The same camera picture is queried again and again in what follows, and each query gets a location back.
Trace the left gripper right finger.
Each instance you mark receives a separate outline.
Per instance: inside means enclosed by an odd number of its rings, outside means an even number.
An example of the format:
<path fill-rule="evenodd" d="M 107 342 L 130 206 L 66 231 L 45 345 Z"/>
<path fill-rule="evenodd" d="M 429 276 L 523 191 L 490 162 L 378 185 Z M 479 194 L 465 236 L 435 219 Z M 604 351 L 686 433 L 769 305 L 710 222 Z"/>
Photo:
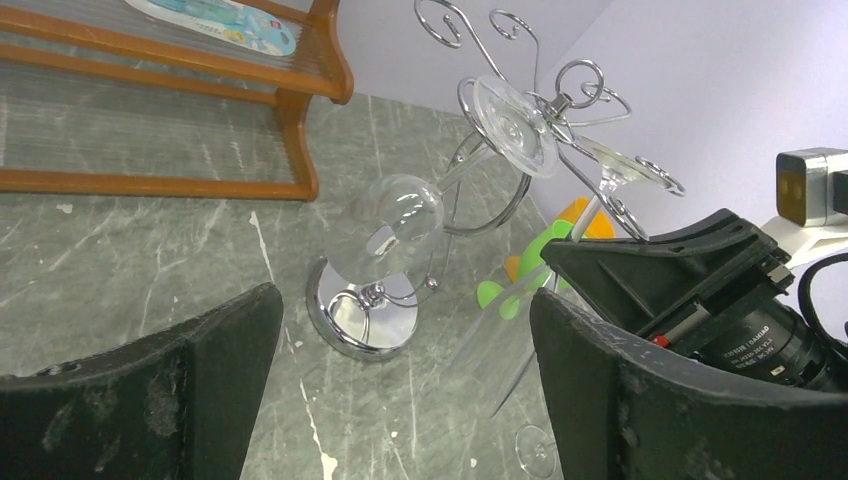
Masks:
<path fill-rule="evenodd" d="M 724 372 L 541 290 L 529 322 L 568 479 L 843 479 L 847 397 Z"/>

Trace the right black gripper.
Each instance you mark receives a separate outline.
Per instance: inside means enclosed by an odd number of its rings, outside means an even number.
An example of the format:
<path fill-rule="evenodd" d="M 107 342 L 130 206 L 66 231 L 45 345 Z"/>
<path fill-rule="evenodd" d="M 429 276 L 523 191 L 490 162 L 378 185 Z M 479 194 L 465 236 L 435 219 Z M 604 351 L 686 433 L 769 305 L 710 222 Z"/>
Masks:
<path fill-rule="evenodd" d="M 729 209 L 654 237 L 552 240 L 544 262 L 619 328 L 747 378 L 847 390 L 847 354 L 808 307 L 779 301 L 794 276 L 777 241 Z"/>

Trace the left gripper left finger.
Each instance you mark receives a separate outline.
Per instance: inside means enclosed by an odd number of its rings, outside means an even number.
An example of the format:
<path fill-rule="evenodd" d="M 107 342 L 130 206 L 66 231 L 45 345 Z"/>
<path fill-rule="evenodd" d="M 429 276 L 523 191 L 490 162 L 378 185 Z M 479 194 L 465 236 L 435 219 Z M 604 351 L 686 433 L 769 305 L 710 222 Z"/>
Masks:
<path fill-rule="evenodd" d="M 1 379 L 5 479 L 236 479 L 277 349 L 272 283 L 118 348 Z"/>

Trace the green plastic wine glass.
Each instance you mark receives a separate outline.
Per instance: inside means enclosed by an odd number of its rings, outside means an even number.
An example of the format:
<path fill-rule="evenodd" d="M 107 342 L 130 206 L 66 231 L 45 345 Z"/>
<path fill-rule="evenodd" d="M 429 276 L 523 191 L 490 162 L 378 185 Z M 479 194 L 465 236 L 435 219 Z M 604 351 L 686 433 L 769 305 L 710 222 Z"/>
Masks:
<path fill-rule="evenodd" d="M 573 223 L 557 219 L 538 234 L 518 256 L 505 261 L 510 280 L 504 285 L 495 280 L 481 281 L 476 287 L 476 299 L 481 309 L 478 322 L 482 325 L 512 322 L 529 310 L 535 292 L 545 288 L 566 297 L 575 294 L 572 286 L 557 275 L 542 259 L 541 251 L 552 240 L 563 240 L 573 229 Z"/>

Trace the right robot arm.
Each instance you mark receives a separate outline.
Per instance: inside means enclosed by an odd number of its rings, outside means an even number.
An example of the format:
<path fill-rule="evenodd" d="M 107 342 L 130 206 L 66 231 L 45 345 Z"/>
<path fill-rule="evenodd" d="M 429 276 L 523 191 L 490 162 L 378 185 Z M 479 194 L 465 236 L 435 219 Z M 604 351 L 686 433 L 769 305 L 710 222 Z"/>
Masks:
<path fill-rule="evenodd" d="M 728 209 L 649 241 L 541 251 L 604 321 L 682 357 L 773 384 L 847 388 L 847 252 L 801 275 L 775 235 Z"/>

